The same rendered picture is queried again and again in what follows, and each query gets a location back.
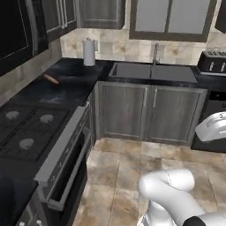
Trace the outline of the grey wooden base cupboard door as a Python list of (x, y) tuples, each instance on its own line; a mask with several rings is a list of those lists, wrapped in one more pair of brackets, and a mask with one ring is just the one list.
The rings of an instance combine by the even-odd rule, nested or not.
[(100, 125), (103, 137), (140, 139), (145, 87), (130, 83), (100, 83)]
[[(158, 93), (153, 108), (156, 87)], [(206, 96), (206, 89), (152, 86), (145, 140), (189, 146)]]

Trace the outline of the grey corner base cupboard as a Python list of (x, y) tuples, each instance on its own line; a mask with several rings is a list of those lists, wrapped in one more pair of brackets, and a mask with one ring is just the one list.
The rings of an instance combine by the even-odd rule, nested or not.
[(98, 87), (93, 88), (87, 98), (87, 102), (89, 102), (89, 110), (86, 128), (91, 131), (91, 143), (94, 146), (100, 137)]

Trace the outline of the black sink basin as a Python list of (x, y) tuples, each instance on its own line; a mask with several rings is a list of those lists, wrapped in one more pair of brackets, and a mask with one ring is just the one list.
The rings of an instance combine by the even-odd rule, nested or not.
[(114, 63), (109, 73), (113, 78), (154, 79), (196, 83), (192, 69), (185, 66)]

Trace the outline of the white paper towel roll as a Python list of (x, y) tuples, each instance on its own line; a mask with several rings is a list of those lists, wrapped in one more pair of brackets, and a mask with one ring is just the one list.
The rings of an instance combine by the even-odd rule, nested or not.
[(85, 66), (95, 65), (94, 40), (86, 38), (83, 41), (83, 59)]

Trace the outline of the black oven with grey trim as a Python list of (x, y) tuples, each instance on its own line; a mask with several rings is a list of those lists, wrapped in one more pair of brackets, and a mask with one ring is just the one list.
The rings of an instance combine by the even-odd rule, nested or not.
[(72, 226), (87, 183), (88, 116), (87, 104), (75, 110), (38, 106), (27, 119), (25, 128), (51, 128), (54, 136), (39, 156), (38, 186), (16, 226)]

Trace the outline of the brown wooden rolling pin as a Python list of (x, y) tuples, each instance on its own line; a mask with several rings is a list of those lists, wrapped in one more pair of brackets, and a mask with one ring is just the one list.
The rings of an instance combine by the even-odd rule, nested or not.
[(43, 76), (45, 77), (45, 79), (47, 79), (48, 81), (52, 82), (53, 84), (59, 85), (59, 81), (54, 79), (53, 77), (49, 76), (48, 74), (44, 74)]

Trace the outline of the grey metal tap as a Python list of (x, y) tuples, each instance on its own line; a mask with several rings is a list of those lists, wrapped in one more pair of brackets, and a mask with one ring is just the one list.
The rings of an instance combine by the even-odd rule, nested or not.
[(158, 57), (158, 49), (159, 49), (159, 43), (156, 43), (154, 46), (154, 56), (153, 56), (153, 63), (150, 71), (150, 78), (154, 76), (154, 73), (156, 71), (156, 66), (159, 64)]

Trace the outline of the black gas hob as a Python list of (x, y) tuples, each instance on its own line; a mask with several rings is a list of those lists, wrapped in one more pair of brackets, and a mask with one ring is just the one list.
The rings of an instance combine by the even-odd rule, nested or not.
[(68, 109), (4, 105), (0, 109), (0, 156), (36, 162), (68, 115)]

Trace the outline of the black dishwasher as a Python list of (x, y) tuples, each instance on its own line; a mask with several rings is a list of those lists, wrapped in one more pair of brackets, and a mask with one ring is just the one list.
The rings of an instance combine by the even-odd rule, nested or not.
[(226, 154), (226, 92), (209, 92), (195, 128), (192, 149)]

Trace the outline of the black toaster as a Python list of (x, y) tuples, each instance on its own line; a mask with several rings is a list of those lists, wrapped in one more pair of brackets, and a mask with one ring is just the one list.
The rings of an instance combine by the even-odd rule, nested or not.
[(197, 67), (203, 74), (226, 75), (226, 51), (202, 51)]

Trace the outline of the dark framed window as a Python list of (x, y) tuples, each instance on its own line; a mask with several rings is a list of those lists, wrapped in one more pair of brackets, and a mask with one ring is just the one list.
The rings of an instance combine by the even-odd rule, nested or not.
[(132, 0), (134, 40), (206, 42), (217, 0)]

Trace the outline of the black microwave oven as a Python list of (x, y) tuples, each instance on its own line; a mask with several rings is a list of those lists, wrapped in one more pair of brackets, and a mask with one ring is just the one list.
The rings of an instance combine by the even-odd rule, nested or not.
[(41, 0), (0, 0), (0, 77), (48, 48)]

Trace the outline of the dark corner wall cupboard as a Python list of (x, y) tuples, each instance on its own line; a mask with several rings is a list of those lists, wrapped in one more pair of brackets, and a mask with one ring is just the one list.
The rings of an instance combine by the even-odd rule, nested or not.
[(79, 0), (81, 28), (116, 29), (125, 23), (126, 0)]

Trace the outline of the dark wall cupboard door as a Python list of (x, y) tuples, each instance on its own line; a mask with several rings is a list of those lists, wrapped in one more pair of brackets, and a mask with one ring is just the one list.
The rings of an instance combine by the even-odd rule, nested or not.
[(46, 31), (49, 42), (58, 39), (61, 35), (61, 13), (59, 0), (42, 0)]
[(66, 10), (68, 18), (68, 27), (64, 29), (66, 33), (77, 28), (76, 4), (75, 0), (66, 0)]

